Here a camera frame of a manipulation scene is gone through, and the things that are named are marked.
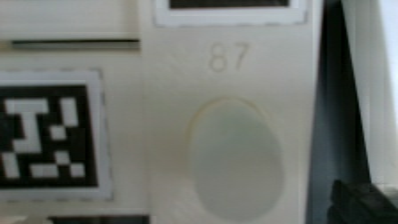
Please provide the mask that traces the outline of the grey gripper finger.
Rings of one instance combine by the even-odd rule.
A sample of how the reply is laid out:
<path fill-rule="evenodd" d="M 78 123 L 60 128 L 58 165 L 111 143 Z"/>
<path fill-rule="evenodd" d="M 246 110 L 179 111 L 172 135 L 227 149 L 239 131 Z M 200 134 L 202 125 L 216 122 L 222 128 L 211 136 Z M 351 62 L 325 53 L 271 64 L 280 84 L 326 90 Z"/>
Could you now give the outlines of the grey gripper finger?
<path fill-rule="evenodd" d="M 328 224 L 398 224 L 398 207 L 371 184 L 335 180 Z"/>

